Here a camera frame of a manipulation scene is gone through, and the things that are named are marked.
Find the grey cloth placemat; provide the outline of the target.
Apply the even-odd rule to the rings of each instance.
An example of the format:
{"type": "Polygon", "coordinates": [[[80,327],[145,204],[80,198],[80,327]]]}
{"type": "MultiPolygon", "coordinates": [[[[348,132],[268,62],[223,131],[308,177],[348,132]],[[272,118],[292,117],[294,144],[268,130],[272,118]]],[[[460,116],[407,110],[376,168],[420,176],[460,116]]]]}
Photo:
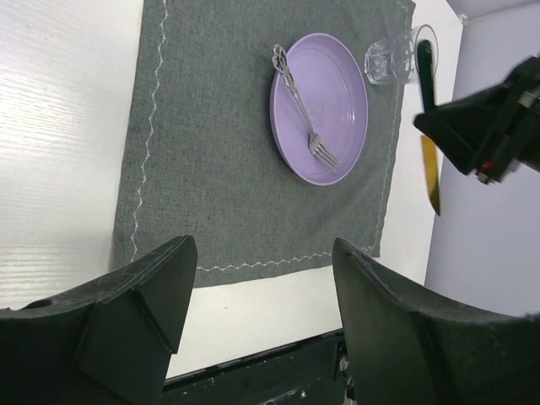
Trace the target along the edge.
{"type": "Polygon", "coordinates": [[[198,287],[325,267],[336,238],[381,254],[404,89],[366,86],[354,168],[315,186],[273,138],[273,46],[329,34],[360,72],[368,46],[412,25],[410,1],[147,1],[113,231],[111,267],[178,235],[198,287]]]}

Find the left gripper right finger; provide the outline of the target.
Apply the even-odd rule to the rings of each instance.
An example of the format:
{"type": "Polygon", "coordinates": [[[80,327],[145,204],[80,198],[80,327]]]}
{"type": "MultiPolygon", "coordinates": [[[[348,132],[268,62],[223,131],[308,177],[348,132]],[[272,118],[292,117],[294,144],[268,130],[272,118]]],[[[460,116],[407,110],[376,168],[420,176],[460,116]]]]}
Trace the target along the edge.
{"type": "Polygon", "coordinates": [[[332,270],[357,403],[538,403],[538,316],[449,299],[343,239],[332,270]]]}

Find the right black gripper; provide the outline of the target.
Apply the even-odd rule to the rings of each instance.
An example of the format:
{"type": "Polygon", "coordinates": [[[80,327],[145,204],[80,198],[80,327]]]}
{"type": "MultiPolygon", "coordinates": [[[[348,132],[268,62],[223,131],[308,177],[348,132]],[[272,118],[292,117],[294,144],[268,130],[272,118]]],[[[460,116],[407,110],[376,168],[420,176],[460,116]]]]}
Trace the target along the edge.
{"type": "Polygon", "coordinates": [[[428,135],[454,167],[483,184],[519,165],[539,171],[539,58],[518,64],[500,84],[435,107],[428,135]]]}

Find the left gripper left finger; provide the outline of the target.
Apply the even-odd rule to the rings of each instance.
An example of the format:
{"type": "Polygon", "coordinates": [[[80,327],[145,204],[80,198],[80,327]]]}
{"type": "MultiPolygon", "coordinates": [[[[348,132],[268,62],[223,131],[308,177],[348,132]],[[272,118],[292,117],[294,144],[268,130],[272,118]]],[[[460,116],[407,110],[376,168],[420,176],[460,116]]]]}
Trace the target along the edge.
{"type": "Polygon", "coordinates": [[[195,240],[178,236],[78,287],[3,309],[2,403],[158,403],[196,268],[195,240]]]}

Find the purple plastic plate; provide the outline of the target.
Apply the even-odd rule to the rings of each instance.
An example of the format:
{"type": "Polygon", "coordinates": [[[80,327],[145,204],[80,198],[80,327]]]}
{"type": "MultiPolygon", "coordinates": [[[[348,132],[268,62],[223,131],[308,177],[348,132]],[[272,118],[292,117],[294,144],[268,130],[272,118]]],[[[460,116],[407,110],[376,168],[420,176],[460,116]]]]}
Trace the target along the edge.
{"type": "Polygon", "coordinates": [[[274,141],[298,177],[315,186],[332,186],[349,174],[364,148],[368,100],[363,75],[351,51],[329,34],[305,35],[285,51],[315,132],[342,162],[341,168],[333,172],[311,154],[305,120],[276,70],[269,96],[274,141]]]}

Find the yellow green knife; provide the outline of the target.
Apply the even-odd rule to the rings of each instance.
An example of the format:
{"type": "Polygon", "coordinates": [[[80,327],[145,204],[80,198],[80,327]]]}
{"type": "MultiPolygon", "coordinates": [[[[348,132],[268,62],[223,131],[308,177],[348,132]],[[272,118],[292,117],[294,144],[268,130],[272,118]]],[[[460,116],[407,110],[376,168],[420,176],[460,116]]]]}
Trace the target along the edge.
{"type": "Polygon", "coordinates": [[[437,148],[428,135],[435,111],[435,86],[433,79],[433,48],[429,40],[421,40],[417,47],[417,72],[424,112],[414,119],[414,126],[422,132],[424,176],[427,194],[435,214],[440,216],[440,188],[437,148]]]}

